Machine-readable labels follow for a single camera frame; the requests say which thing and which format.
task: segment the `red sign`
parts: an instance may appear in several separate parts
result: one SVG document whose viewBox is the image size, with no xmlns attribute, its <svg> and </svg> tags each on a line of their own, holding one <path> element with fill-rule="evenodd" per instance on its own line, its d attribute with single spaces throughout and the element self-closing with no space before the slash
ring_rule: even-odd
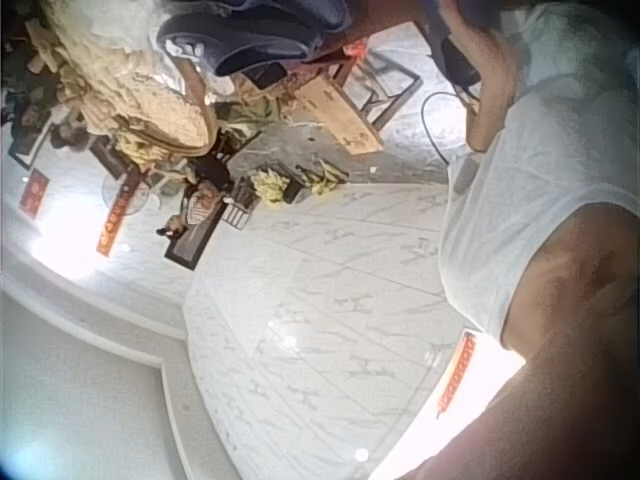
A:
<svg viewBox="0 0 640 480">
<path fill-rule="evenodd" d="M 31 172 L 29 181 L 20 199 L 20 210 L 35 220 L 42 203 L 42 198 L 49 185 L 49 179 L 40 170 L 34 169 Z"/>
<path fill-rule="evenodd" d="M 116 241 L 116 236 L 122 225 L 122 220 L 127 212 L 127 207 L 133 194 L 137 190 L 142 176 L 137 171 L 131 171 L 125 178 L 116 199 L 111 206 L 111 211 L 107 217 L 107 221 L 102 228 L 102 234 L 100 234 L 100 240 L 98 241 L 97 252 L 105 257 L 108 257 L 113 248 L 113 244 Z"/>
<path fill-rule="evenodd" d="M 440 401 L 438 402 L 438 417 L 449 409 L 449 405 L 451 405 L 451 401 L 458 391 L 462 378 L 469 367 L 469 363 L 471 362 L 471 357 L 473 356 L 475 349 L 476 339 L 474 335 L 470 332 L 465 332 L 464 338 L 461 344 L 458 345 L 456 354 L 454 355 L 454 359 L 457 358 L 457 361 L 453 374 L 451 375 L 449 383 L 447 383 L 447 386 L 440 397 Z"/>
</svg>

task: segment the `black cable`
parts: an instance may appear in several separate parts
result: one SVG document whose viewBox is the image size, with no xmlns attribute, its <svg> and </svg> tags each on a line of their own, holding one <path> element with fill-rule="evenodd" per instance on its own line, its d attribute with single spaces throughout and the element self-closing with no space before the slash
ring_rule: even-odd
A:
<svg viewBox="0 0 640 480">
<path fill-rule="evenodd" d="M 446 159 L 446 157 L 442 154 L 442 152 L 440 151 L 440 149 L 436 145 L 436 142 L 433 140 L 433 137 L 431 136 L 431 132 L 429 132 L 429 127 L 427 127 L 427 122 L 424 119 L 424 108 L 427 106 L 427 103 L 429 103 L 429 100 L 431 100 L 433 97 L 437 97 L 438 95 L 445 95 L 447 97 L 458 98 L 458 96 L 456 94 L 450 93 L 450 92 L 433 92 L 430 95 L 428 95 L 427 98 L 424 99 L 424 102 L 422 102 L 422 108 L 420 109 L 420 117 L 422 119 L 422 126 L 424 127 L 424 131 L 427 134 L 427 137 L 429 137 L 429 141 L 431 142 L 431 145 L 435 149 L 435 151 L 438 154 L 438 156 L 440 157 L 440 159 L 448 167 L 449 166 L 449 160 Z"/>
</svg>

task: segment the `marble floor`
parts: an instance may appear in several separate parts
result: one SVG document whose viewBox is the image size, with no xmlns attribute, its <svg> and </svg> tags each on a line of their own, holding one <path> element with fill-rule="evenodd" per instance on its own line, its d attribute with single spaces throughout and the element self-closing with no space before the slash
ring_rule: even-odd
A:
<svg viewBox="0 0 640 480">
<path fill-rule="evenodd" d="M 446 188 L 347 185 L 216 229 L 184 314 L 245 480 L 368 478 L 431 396 L 470 326 L 438 275 Z"/>
</svg>

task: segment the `red object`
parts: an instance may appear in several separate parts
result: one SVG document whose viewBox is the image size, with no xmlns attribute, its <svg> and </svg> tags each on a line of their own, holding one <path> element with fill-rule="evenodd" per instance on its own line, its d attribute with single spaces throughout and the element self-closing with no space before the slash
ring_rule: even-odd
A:
<svg viewBox="0 0 640 480">
<path fill-rule="evenodd" d="M 345 55 L 349 57 L 356 57 L 358 60 L 364 60 L 367 56 L 367 52 L 369 51 L 369 47 L 367 45 L 368 42 L 369 37 L 365 37 L 350 43 L 343 48 Z"/>
<path fill-rule="evenodd" d="M 469 367 L 469 363 L 471 363 L 471 357 L 473 356 L 473 352 L 476 348 L 476 339 L 473 333 L 466 332 L 462 339 L 462 345 L 458 348 L 460 352 L 457 356 L 458 361 L 453 370 L 453 374 L 449 379 L 449 383 L 447 383 L 447 386 L 438 401 L 438 416 L 442 415 L 449 409 L 449 405 L 451 405 L 451 401 L 460 387 L 460 383 L 462 382 L 462 378 Z"/>
<path fill-rule="evenodd" d="M 138 186 L 142 182 L 142 175 L 137 171 L 132 171 L 127 175 L 124 182 L 118 190 L 118 195 L 113 202 L 107 222 L 104 224 L 100 240 L 98 241 L 98 247 L 96 251 L 105 257 L 109 257 L 113 244 L 118 236 L 118 231 L 122 225 L 122 220 L 127 212 L 127 207 L 133 194 L 138 189 Z"/>
<path fill-rule="evenodd" d="M 34 169 L 31 172 L 29 181 L 24 188 L 24 193 L 20 199 L 20 210 L 35 220 L 42 203 L 42 198 L 49 185 L 49 179 L 40 170 Z"/>
</svg>

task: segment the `banana bunch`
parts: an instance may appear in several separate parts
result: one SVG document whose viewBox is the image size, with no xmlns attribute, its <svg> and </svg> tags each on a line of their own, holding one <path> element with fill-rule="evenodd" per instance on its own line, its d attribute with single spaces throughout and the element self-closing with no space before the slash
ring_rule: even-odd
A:
<svg viewBox="0 0 640 480">
<path fill-rule="evenodd" d="M 251 175 L 251 182 L 260 198 L 270 203 L 279 203 L 290 180 L 269 168 L 266 172 L 258 170 Z"/>
<path fill-rule="evenodd" d="M 322 167 L 322 175 L 318 175 L 313 170 L 309 170 L 300 165 L 296 169 L 302 174 L 302 178 L 306 187 L 310 188 L 314 195 L 326 195 L 332 192 L 338 185 L 345 183 L 349 177 L 348 173 L 343 172 L 331 163 L 318 159 L 320 167 Z"/>
</svg>

